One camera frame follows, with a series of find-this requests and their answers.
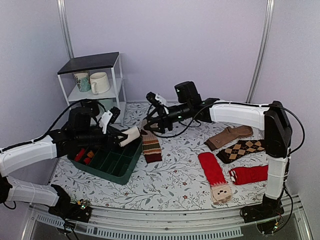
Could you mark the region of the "cream brown block sock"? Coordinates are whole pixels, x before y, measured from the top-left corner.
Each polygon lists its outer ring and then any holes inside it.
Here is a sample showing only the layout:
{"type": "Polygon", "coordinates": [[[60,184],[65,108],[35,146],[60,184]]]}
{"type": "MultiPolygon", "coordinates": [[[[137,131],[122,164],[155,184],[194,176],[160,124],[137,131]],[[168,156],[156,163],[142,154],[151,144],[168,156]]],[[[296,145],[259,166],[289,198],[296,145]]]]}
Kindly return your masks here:
{"type": "Polygon", "coordinates": [[[132,141],[138,139],[140,137],[140,130],[137,126],[133,126],[122,132],[121,135],[118,136],[119,146],[124,147],[131,143],[132,141]]]}

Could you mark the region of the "green divided organizer tray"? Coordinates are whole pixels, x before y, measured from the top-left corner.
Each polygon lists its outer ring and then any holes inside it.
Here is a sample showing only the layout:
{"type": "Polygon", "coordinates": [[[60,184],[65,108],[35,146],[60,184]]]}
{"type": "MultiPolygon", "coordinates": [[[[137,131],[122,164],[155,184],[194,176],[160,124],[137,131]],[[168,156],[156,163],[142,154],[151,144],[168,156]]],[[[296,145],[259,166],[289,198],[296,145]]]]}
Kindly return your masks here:
{"type": "Polygon", "coordinates": [[[124,147],[119,145],[79,147],[66,157],[79,170],[116,184],[125,185],[129,181],[141,153],[142,137],[140,136],[124,147]],[[74,158],[81,148],[85,149],[85,153],[80,161],[76,162],[74,158]],[[89,151],[94,152],[94,157],[89,165],[85,165],[84,158],[89,151]]]}

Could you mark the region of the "striped beige brown sock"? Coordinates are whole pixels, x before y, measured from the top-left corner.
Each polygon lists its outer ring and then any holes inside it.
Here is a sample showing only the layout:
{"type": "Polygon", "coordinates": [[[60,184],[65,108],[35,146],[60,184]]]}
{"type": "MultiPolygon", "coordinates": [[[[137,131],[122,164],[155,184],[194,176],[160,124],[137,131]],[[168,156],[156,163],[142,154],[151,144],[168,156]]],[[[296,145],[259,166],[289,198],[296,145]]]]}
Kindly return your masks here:
{"type": "Polygon", "coordinates": [[[155,135],[143,129],[140,130],[142,136],[142,153],[147,164],[161,162],[162,150],[155,135]]]}

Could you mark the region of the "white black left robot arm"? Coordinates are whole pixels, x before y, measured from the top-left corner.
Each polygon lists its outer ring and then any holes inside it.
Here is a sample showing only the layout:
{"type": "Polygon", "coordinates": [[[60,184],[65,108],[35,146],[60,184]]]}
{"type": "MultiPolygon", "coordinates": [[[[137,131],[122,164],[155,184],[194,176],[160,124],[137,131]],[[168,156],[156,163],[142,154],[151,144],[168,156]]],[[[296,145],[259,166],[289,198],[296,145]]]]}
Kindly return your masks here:
{"type": "Polygon", "coordinates": [[[49,130],[39,138],[17,143],[0,150],[0,202],[26,202],[55,208],[63,217],[74,213],[70,196],[58,185],[38,185],[18,181],[10,174],[43,160],[60,158],[88,147],[129,143],[128,134],[112,126],[120,110],[113,107],[97,119],[89,107],[69,110],[61,129],[49,130]]]}

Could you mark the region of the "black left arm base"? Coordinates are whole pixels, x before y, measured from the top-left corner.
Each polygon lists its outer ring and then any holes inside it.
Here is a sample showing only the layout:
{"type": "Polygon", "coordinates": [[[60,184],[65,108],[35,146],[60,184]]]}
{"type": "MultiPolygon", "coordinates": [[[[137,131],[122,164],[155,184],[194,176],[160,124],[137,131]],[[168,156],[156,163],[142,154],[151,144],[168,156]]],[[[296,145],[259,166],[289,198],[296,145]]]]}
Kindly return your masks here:
{"type": "Polygon", "coordinates": [[[63,220],[88,223],[92,215],[92,210],[87,200],[80,199],[77,202],[70,202],[69,204],[59,203],[56,206],[50,206],[48,213],[58,216],[63,220]]]}

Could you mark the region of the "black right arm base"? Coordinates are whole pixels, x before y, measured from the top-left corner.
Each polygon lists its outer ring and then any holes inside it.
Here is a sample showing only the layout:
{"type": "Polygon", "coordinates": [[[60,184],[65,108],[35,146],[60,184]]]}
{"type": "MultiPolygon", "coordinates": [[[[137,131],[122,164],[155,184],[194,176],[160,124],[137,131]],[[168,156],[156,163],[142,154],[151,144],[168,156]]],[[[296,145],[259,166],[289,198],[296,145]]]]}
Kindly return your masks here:
{"type": "Polygon", "coordinates": [[[284,208],[281,201],[271,201],[250,206],[244,206],[239,214],[245,223],[251,223],[266,220],[273,217],[279,217],[284,214],[284,208]]]}

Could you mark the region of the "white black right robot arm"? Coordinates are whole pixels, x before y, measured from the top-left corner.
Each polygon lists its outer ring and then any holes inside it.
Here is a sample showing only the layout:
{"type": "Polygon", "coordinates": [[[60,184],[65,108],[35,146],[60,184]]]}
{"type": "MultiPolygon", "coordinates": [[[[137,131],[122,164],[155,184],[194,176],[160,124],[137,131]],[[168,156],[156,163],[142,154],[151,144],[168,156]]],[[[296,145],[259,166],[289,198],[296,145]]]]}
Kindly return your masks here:
{"type": "Polygon", "coordinates": [[[224,101],[218,98],[203,100],[192,81],[177,84],[175,92],[178,105],[168,106],[159,94],[149,92],[146,95],[154,110],[147,114],[145,130],[162,134],[171,131],[173,124],[189,119],[205,123],[232,123],[249,126],[264,132],[265,153],[268,161],[267,186],[264,203],[258,213],[269,218],[278,210],[278,203],[286,179],[291,150],[292,127],[286,110],[279,101],[270,104],[249,104],[224,101]]]}

